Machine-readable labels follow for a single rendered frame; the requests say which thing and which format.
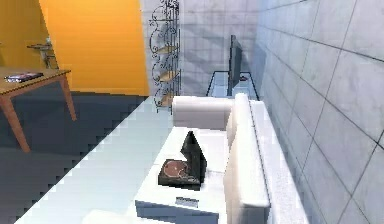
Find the brown wooden table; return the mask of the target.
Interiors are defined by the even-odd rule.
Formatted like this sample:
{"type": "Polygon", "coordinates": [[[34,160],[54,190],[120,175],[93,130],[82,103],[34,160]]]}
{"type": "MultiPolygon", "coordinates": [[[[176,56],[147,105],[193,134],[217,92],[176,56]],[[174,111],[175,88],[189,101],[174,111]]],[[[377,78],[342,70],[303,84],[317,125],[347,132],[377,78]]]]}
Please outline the brown wooden table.
{"type": "Polygon", "coordinates": [[[17,113],[15,112],[15,109],[13,107],[13,97],[49,85],[54,82],[59,82],[71,118],[73,121],[77,119],[69,84],[67,81],[67,74],[70,73],[70,70],[32,69],[32,72],[42,73],[42,76],[22,83],[0,81],[0,108],[2,109],[21,149],[25,153],[28,153],[30,151],[30,147],[27,143],[17,113]]]}

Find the black television set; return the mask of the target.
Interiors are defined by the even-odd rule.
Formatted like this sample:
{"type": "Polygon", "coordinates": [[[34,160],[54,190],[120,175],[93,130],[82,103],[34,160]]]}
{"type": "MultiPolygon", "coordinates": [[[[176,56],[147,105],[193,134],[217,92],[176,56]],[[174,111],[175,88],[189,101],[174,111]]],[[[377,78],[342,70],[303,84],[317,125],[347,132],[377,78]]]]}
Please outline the black television set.
{"type": "Polygon", "coordinates": [[[235,35],[230,36],[230,58],[228,72],[228,88],[227,95],[231,96],[233,88],[240,81],[242,62],[242,47],[235,35]]]}

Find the white sofa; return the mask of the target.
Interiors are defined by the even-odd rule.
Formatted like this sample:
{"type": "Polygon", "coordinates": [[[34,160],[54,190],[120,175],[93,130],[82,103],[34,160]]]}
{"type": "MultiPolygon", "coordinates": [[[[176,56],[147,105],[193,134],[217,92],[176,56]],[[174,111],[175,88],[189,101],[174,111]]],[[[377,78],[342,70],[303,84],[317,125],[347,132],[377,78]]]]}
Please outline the white sofa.
{"type": "Polygon", "coordinates": [[[265,104],[234,98],[176,96],[173,128],[124,214],[94,210],[81,224],[310,224],[265,104]],[[158,184],[168,158],[180,160],[189,131],[207,160],[199,191],[158,184]],[[177,205],[177,197],[198,207],[177,205]]]}

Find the black open laptop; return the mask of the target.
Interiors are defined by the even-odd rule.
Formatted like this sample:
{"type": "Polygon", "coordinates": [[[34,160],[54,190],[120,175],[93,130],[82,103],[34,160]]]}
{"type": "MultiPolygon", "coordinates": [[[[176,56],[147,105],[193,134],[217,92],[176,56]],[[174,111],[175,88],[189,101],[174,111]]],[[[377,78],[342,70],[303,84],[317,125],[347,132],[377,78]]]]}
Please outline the black open laptop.
{"type": "Polygon", "coordinates": [[[184,160],[166,159],[158,174],[158,184],[199,191],[204,183],[207,160],[192,131],[180,150],[184,160]]]}

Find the grey remote control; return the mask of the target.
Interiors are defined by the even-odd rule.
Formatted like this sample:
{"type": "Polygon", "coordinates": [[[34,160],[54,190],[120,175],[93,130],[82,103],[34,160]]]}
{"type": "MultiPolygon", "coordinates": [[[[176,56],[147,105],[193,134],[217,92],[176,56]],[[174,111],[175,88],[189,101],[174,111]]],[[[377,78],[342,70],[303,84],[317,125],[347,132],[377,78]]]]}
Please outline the grey remote control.
{"type": "Polygon", "coordinates": [[[175,200],[175,203],[177,205],[182,205],[182,206],[188,206],[188,207],[198,207],[198,200],[197,199],[192,199],[192,198],[185,198],[185,197],[177,197],[175,200]]]}

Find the dark book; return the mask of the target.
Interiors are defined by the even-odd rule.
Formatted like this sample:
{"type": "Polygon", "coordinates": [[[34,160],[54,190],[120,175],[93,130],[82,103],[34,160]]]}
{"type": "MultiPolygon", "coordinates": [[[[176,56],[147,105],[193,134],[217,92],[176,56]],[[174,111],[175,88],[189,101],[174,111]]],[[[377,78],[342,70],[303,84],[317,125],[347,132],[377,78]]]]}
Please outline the dark book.
{"type": "Polygon", "coordinates": [[[20,74],[6,76],[5,81],[9,83],[23,83],[32,79],[42,77],[42,76],[43,76],[42,73],[27,72],[27,73],[20,73],[20,74]]]}

